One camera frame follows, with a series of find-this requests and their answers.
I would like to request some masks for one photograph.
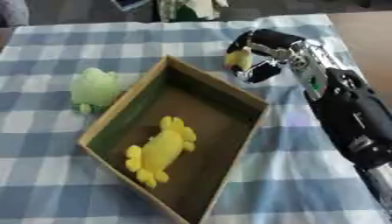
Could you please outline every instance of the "yellow toy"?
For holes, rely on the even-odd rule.
[[[136,178],[151,188],[157,182],[166,183],[169,176],[164,172],[184,149],[194,151],[196,134],[178,117],[165,116],[160,122],[161,132],[152,137],[143,148],[131,145],[126,152],[125,165]]]

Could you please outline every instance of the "checkered tablecloth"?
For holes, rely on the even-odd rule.
[[[246,84],[222,68],[226,47],[253,28],[317,39],[354,65],[325,15],[17,28],[0,55],[0,223],[170,223],[76,146],[92,118],[71,110],[68,92],[88,67],[118,72],[126,88],[166,54],[271,104],[207,223],[384,223],[288,69]]]

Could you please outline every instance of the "robotic hand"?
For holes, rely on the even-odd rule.
[[[250,68],[230,61],[247,48],[267,59]],[[265,29],[243,33],[227,49],[227,62],[246,82],[264,81],[289,66],[332,143],[392,217],[392,115],[355,71],[322,45]]]

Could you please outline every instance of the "stuffed toy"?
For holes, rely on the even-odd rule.
[[[252,65],[252,54],[249,48],[245,47],[240,51],[234,51],[226,54],[225,57],[225,67],[227,69],[240,69],[241,71],[246,71],[250,69]]]
[[[165,169],[184,149],[194,151],[196,134],[178,117],[165,116],[160,121],[161,132],[143,148],[131,145],[126,151],[126,168],[136,172],[136,179],[155,188],[157,182],[166,183]]]
[[[72,102],[83,114],[103,111],[120,93],[115,73],[104,73],[93,67],[82,72],[71,84]]]

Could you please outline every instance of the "box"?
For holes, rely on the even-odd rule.
[[[261,99],[167,56],[111,106],[79,144],[177,223],[201,223],[266,108]],[[182,118],[198,139],[195,151],[183,151],[165,170],[170,181],[150,189],[125,169],[124,152],[155,136],[163,116]]]

